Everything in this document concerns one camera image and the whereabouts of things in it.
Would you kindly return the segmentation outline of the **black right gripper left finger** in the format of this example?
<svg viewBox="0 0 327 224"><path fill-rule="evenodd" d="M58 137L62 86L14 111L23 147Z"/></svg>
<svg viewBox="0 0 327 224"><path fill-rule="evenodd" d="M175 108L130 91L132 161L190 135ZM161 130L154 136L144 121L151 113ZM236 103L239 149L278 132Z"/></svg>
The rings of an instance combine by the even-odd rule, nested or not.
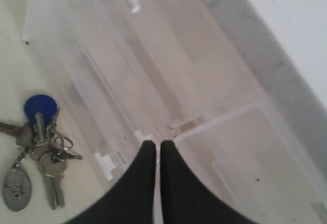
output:
<svg viewBox="0 0 327 224"><path fill-rule="evenodd" d="M115 185L67 223L153 223L156 146L146 140Z"/></svg>

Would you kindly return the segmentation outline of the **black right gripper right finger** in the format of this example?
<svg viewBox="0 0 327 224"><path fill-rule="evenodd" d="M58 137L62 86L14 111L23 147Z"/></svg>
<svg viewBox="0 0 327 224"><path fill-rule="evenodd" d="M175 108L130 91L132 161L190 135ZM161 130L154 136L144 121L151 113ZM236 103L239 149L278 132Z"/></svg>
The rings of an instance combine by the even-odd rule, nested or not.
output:
<svg viewBox="0 0 327 224"><path fill-rule="evenodd" d="M171 140L160 145L160 195L164 223L254 223L207 189Z"/></svg>

